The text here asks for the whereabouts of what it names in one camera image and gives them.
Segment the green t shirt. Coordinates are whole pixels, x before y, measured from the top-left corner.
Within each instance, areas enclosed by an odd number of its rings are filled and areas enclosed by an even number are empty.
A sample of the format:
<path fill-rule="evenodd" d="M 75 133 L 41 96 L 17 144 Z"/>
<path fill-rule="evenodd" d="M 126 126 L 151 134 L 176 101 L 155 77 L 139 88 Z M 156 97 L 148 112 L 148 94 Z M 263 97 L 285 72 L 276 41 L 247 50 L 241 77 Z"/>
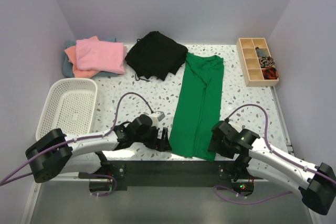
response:
<path fill-rule="evenodd" d="M 187 53 L 178 104 L 170 133 L 172 152 L 183 157 L 215 159 L 208 147 L 219 122 L 224 77 L 223 58 Z"/>

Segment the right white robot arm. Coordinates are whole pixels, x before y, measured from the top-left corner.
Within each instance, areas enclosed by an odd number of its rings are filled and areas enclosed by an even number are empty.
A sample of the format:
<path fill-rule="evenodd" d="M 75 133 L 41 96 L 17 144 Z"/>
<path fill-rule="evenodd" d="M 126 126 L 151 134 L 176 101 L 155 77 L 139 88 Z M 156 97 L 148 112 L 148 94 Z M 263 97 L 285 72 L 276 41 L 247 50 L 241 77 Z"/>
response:
<path fill-rule="evenodd" d="M 236 130 L 228 120 L 212 128 L 208 150 L 233 159 L 226 170 L 234 180 L 248 175 L 266 179 L 301 196 L 304 205 L 320 215 L 327 215 L 335 200 L 331 166 L 298 159 L 251 130 Z"/>

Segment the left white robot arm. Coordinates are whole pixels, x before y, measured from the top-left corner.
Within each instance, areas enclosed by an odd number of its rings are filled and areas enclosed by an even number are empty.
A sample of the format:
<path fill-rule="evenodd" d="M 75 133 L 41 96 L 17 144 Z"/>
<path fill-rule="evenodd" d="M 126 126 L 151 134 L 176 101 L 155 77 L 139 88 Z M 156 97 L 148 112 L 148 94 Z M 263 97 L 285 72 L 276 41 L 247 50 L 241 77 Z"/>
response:
<path fill-rule="evenodd" d="M 103 178 L 109 165 L 98 156 L 102 151 L 118 151 L 141 143 L 145 147 L 170 152 L 167 128 L 160 129 L 159 113 L 141 114 L 133 121 L 115 125 L 110 130 L 85 135 L 67 135 L 53 129 L 29 147 L 25 154 L 36 183 L 47 182 L 61 173 L 81 172 Z"/>

